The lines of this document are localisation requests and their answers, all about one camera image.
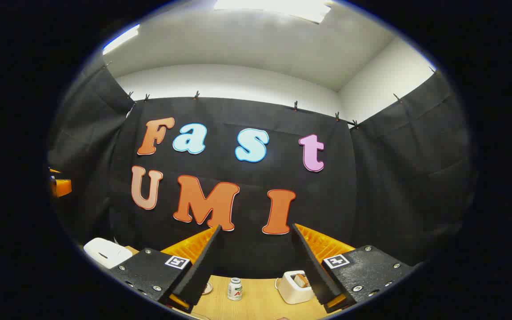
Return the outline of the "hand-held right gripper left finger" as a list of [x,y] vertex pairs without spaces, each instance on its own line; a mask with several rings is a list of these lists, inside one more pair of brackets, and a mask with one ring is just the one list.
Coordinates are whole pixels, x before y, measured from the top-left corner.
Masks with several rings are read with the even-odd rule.
[[156,303],[191,313],[214,271],[221,233],[219,225],[177,243],[172,250],[145,248],[108,273]]

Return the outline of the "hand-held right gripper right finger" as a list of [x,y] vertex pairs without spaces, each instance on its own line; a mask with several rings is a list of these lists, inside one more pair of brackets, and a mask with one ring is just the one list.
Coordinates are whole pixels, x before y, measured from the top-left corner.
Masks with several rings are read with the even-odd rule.
[[300,224],[291,241],[313,293],[327,313],[357,308],[416,272],[374,245],[354,248]]

